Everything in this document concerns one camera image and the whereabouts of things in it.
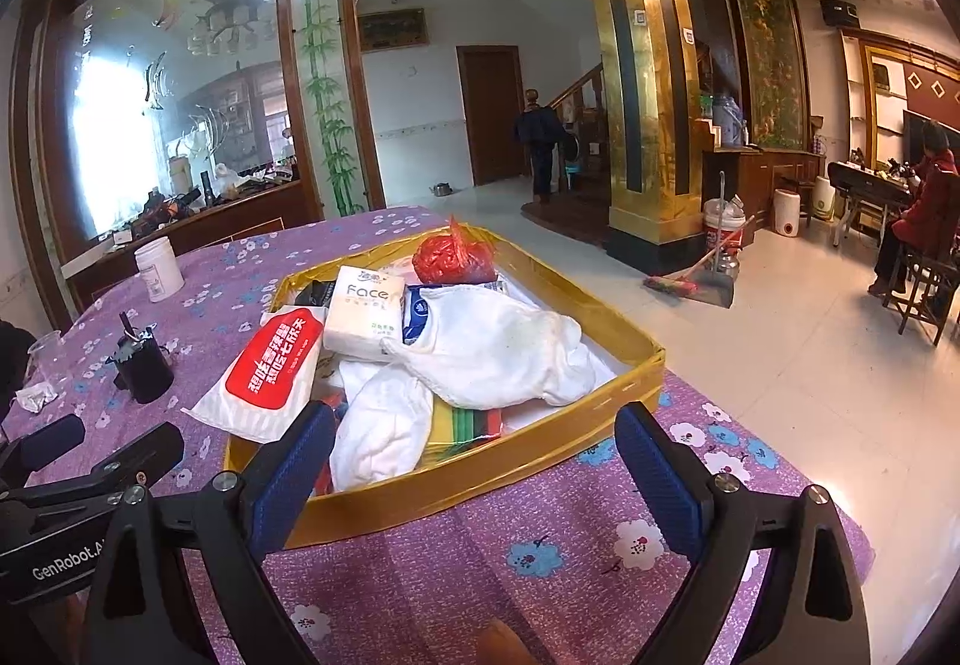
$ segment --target white floor tile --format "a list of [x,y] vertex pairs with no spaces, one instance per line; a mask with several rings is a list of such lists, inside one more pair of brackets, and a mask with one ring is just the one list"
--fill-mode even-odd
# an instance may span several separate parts
[[599,248],[523,219],[530,198],[517,179],[426,204],[493,229],[616,307],[683,380],[824,483],[877,551],[864,585],[872,654],[896,663],[960,566],[952,323],[936,349],[929,326],[896,334],[899,317],[866,293],[877,245],[851,233],[832,248],[819,221],[795,239],[758,232],[726,311],[651,293]]

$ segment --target purple tablecloth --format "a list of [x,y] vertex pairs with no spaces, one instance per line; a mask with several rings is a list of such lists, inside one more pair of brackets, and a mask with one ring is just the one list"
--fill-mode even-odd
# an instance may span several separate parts
[[[201,488],[221,467],[226,435],[181,413],[192,407],[244,347],[286,274],[393,235],[443,224],[421,207],[349,219],[193,251],[179,258],[186,284],[152,304],[134,277],[98,300],[66,335],[62,364],[70,392],[41,414],[11,410],[12,438],[73,411],[83,446],[32,478],[82,475],[160,421],[184,435],[184,460],[152,488],[162,495]],[[126,309],[136,326],[157,322],[173,352],[176,380],[155,403],[137,405],[104,365]],[[796,494],[807,483],[720,408],[667,374],[656,418],[714,472],[751,488]],[[872,562],[863,531],[846,517],[861,577]],[[189,558],[200,609],[221,662],[238,663],[226,625]],[[760,587],[765,555],[751,564],[710,662],[728,663]],[[473,663],[479,630],[496,617],[544,663],[629,662],[669,605],[688,562],[661,533],[618,461],[613,440],[526,481],[426,519],[349,541],[271,555],[266,574],[320,662],[344,665]]]

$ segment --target wooden cabinet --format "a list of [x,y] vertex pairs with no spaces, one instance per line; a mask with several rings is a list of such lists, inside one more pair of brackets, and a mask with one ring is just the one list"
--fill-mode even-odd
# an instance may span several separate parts
[[821,173],[824,157],[789,149],[723,149],[704,153],[704,201],[720,192],[720,170],[727,175],[727,199],[739,195],[743,208],[757,216],[757,228],[769,222],[774,190],[787,180],[812,181]]
[[295,180],[253,197],[218,205],[196,216],[190,216],[189,219],[158,229],[136,243],[107,253],[69,278],[67,284],[77,306],[83,311],[105,291],[136,274],[136,258],[133,253],[150,240],[164,236],[170,238],[170,245],[179,256],[205,245],[265,235],[302,226],[309,221],[311,219],[306,213],[304,187],[301,181]]

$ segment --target gold tray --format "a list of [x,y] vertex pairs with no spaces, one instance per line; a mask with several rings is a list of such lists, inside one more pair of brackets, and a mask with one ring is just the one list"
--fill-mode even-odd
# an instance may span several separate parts
[[[651,336],[619,312],[566,280],[510,240],[481,227],[464,232],[493,246],[494,262],[553,310],[577,320],[584,334],[630,366],[624,374],[545,419],[504,435],[445,462],[354,491],[313,497],[287,539],[294,549],[368,534],[406,524],[471,497],[521,481],[563,462],[613,433],[613,417],[626,403],[641,401],[654,410],[664,385],[665,352]],[[334,280],[341,264],[379,269],[410,256],[424,238],[440,229],[391,240],[362,253],[334,259],[288,275],[280,282],[271,310],[293,301],[311,280]],[[246,467],[258,448],[231,435],[224,470]]]

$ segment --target elderly man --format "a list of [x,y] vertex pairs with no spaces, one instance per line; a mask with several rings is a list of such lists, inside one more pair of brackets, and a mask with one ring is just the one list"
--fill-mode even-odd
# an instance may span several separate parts
[[[880,245],[880,254],[877,254],[877,267],[874,272],[877,280],[867,291],[876,297],[885,296],[890,284],[890,276],[894,272],[896,253],[901,243],[912,245],[921,253],[932,253],[930,248],[937,245],[940,238],[940,227],[944,224],[944,210],[947,199],[936,185],[931,185],[930,176],[937,170],[944,173],[957,173],[953,163],[953,153],[949,149],[949,140],[944,127],[939,122],[928,121],[923,125],[923,161],[917,165],[915,172],[920,179],[917,198],[904,214],[896,221],[887,224]],[[906,291],[906,267],[901,264],[894,281],[894,292]]]
[[553,180],[553,149],[568,138],[560,117],[552,107],[536,103],[536,89],[527,89],[527,106],[514,122],[514,139],[526,146],[534,173],[534,194],[543,204],[550,201]]

